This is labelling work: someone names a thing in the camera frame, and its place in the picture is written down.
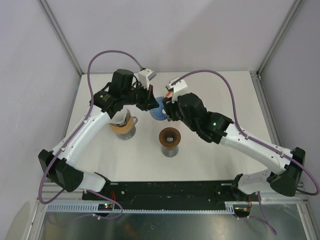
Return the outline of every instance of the purple cable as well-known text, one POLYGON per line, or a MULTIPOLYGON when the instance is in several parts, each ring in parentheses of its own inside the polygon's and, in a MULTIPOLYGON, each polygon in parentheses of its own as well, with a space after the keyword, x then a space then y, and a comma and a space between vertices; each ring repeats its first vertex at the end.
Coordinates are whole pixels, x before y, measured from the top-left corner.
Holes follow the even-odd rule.
MULTIPOLYGON (((108 54, 108 53, 117 53, 117 54, 124 54, 124 55, 127 55, 129 56, 130 58, 132 58, 136 64, 138 64, 138 66, 140 67, 140 69, 142 70, 143 67, 142 65, 138 62, 138 60, 136 58, 134 58, 134 56, 132 56, 131 54, 125 52, 125 51, 119 51, 119 50, 107 50, 107 51, 102 51, 102 52, 99 52, 97 55, 95 55, 89 65, 88 65, 88 70, 87 70, 87 82, 88 82, 88 87, 89 87, 89 91, 90 91, 90 96, 91 96, 91 102, 90 102, 90 108, 84 118, 84 121, 85 120, 88 120, 91 112, 92 112, 92 109, 94 107, 94 92, 92 90, 92 86, 91 86, 91 81, 90 81, 90 70, 91 70, 91 65, 92 63, 94 62, 94 60, 99 57, 100 55, 103 55, 103 54, 108 54)), ((42 189, 44 187, 44 183, 45 183, 45 180, 46 180, 46 177, 49 173, 49 170, 51 169, 52 165, 55 163, 55 161, 57 160, 58 156, 62 153, 62 150, 63 148, 65 148, 68 143, 74 138, 74 136, 80 131, 80 129, 83 127, 85 123, 82 122, 77 128, 76 130, 71 134, 71 136, 65 141, 65 143, 62 145, 62 147, 59 149, 59 151, 56 153, 56 155, 53 157, 53 159, 51 160, 51 162, 49 163, 49 165, 46 167, 44 173, 43 173, 43 176, 41 178, 41 182, 40 182, 40 186, 39 186, 39 191, 38 191, 38 198, 39 198, 39 202, 46 205, 46 204, 49 204, 51 202, 53 202, 57 197, 59 197, 60 194, 62 194, 62 192, 64 191, 64 189, 62 189, 60 192, 58 192, 53 198, 51 198, 50 200, 48 201, 44 201, 44 199, 42 198, 42 189)))
POLYGON ((260 192, 258 192, 258 202, 259 202, 259 207, 261 209, 261 212, 262 212, 262 215, 263 215, 264 219, 259 217, 259 216, 248 216, 248 217, 239 217, 239 218, 238 218, 238 216, 236 214, 234 214, 234 216, 236 218, 238 218, 238 219, 255 219, 255 220, 258 220, 260 222, 263 222, 266 225, 268 225, 268 227, 270 228, 271 232, 276 236, 277 235, 277 231, 274 229, 273 226, 271 226, 271 223, 269 222, 269 219, 267 218, 265 210, 262 207, 260 192))
POLYGON ((94 213, 88 213, 88 214, 84 214, 84 215, 81 215, 81 216, 77 216, 77 217, 75 217, 75 218, 73 218, 73 219, 71 219, 71 220, 69 220, 69 221, 65 221, 65 222, 62 222, 62 223, 52 222, 52 221, 50 220, 50 216, 51 216, 51 215, 49 215, 49 216, 47 217, 48 222, 51 223, 51 224, 53 224, 53 225, 57 225, 57 226, 62 227, 62 226, 68 225, 68 224, 72 224, 72 223, 74 223, 75 221, 77 221, 77 220, 79 220, 79 219, 82 219, 82 218, 85 218, 85 217, 94 216, 94 217, 97 217, 97 218, 100 218, 100 219, 110 220, 110 219, 116 219, 116 218, 120 217, 120 216, 123 214, 123 212, 124 212, 123 207, 122 207, 118 202, 116 202, 115 200, 112 200, 112 199, 110 199, 110 198, 108 198, 108 197, 106 197, 106 196, 103 196, 103 195, 101 195, 101 194, 99 194, 99 193, 97 193, 97 192, 95 192, 95 191, 88 190, 88 192, 90 192, 90 193, 92 193, 92 194, 95 194, 95 195, 97 195, 97 196, 100 197, 100 198, 103 198, 103 199, 105 199, 105 200, 108 200, 108 201, 110 201, 110 202, 118 205, 118 207, 120 208, 120 213, 119 213, 118 215, 115 215, 115 216, 99 216, 99 215, 93 215, 94 213))
MULTIPOLYGON (((176 83, 178 83, 180 80, 190 76, 190 75, 193 75, 193 74, 198 74, 198 73, 211 73, 211 74, 215 74, 217 75, 218 77, 220 77, 226 84, 226 86, 228 87, 229 89, 229 92, 230 92, 230 95, 231 95, 231 101, 232 101, 232 109, 233 109, 233 116, 234 116, 234 124, 236 126, 236 128, 238 129, 238 131, 245 137, 247 137, 248 135, 242 130, 242 128, 240 127, 240 124, 239 124, 239 121, 238 121, 238 117, 237 117, 237 111, 236 111, 236 102, 235 102, 235 96, 234 96, 234 93, 231 89, 231 86, 229 84, 229 82, 227 81, 227 79, 222 76, 220 73, 218 73, 217 71, 213 71, 213 70, 207 70, 207 69, 203 69, 203 70, 196 70, 196 71, 191 71, 181 77, 179 77, 179 79, 177 79, 176 81, 174 81, 172 83, 172 85, 175 85, 176 83)), ((269 146, 267 144, 265 144, 264 142, 254 138, 254 137, 251 137, 249 136, 248 139, 250 139, 251 141, 279 154, 279 155, 282 155, 283 153, 281 151, 279 151, 278 149, 276 148, 273 148, 272 146, 269 146)), ((294 160, 293 158, 289 157, 288 155, 284 154, 283 155, 284 158, 288 159, 289 161, 293 162, 294 164, 296 164, 299 168, 301 168, 308 176, 309 178, 312 180, 312 182, 314 183, 315 185, 315 188, 316 188, 316 191, 315 192, 307 192, 307 191, 303 191, 303 190, 300 190, 300 189, 297 189, 298 192, 300 193, 303 193, 303 194, 306 194, 306 195, 311 195, 311 196, 316 196, 320 193, 320 186, 316 180, 316 178, 311 174, 311 172, 306 169, 302 164, 300 164, 299 162, 297 162, 296 160, 294 160)))
MULTIPOLYGON (((260 209, 261 209, 261 212, 262 212, 262 215, 265 219, 265 221, 263 221, 265 224, 267 224, 271 230, 271 232, 274 234, 274 235, 277 235, 277 231, 271 226, 271 223, 269 222, 269 219, 267 218, 267 215, 265 213, 265 210, 264 208, 262 207, 262 203, 261 203, 261 195, 260 195, 260 192, 258 192, 258 201, 259 201, 259 206, 260 206, 260 209)), ((253 216, 254 219, 257 219, 257 220, 260 220, 258 216, 253 216)))

